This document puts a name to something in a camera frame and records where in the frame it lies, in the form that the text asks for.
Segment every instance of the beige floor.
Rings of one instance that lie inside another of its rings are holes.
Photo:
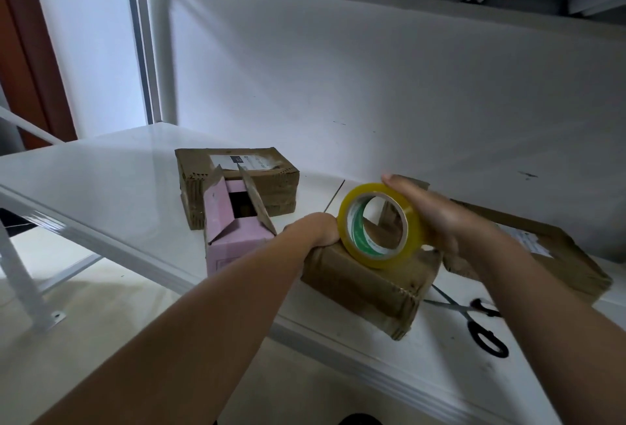
[[[13,241],[36,279],[90,253],[40,228]],[[0,271],[0,423],[6,425],[33,421],[177,298],[102,260],[46,295],[67,319],[36,334],[2,275]],[[269,339],[219,421],[334,425],[355,412],[370,413],[385,425],[440,423]]]

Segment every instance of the person's left arm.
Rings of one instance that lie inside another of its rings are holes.
[[[329,214],[306,216],[202,281],[36,425],[212,424],[237,387],[313,247],[339,239]]]

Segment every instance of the white shipping label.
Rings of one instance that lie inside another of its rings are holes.
[[[222,169],[239,170],[239,166],[247,171],[267,171],[276,168],[276,163],[256,154],[212,154],[211,161]]]
[[[522,246],[524,246],[524,248],[529,252],[538,253],[539,255],[544,255],[546,257],[552,257],[548,249],[539,244],[539,238],[532,232],[526,232],[525,230],[516,229],[515,227],[509,227],[498,223],[495,224],[522,244]]]

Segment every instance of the yellow tape roll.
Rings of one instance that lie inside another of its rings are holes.
[[[363,212],[375,197],[389,201],[402,219],[402,239],[395,249],[381,247],[365,231]],[[337,222],[341,242],[350,255],[370,268],[389,268],[403,262],[426,239],[426,229],[409,201],[382,183],[362,184],[350,191],[341,202]]]

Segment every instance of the hand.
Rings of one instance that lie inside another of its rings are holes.
[[[434,247],[440,250],[459,253],[458,238],[463,231],[487,227],[487,224],[490,224],[465,207],[436,192],[425,191],[403,176],[383,175],[381,179],[384,184],[402,194],[422,219],[434,229],[436,233]]]
[[[323,212],[316,212],[298,219],[293,224],[285,227],[298,229],[309,236],[311,248],[324,247],[339,241],[339,230],[337,229],[337,219],[335,216]]]

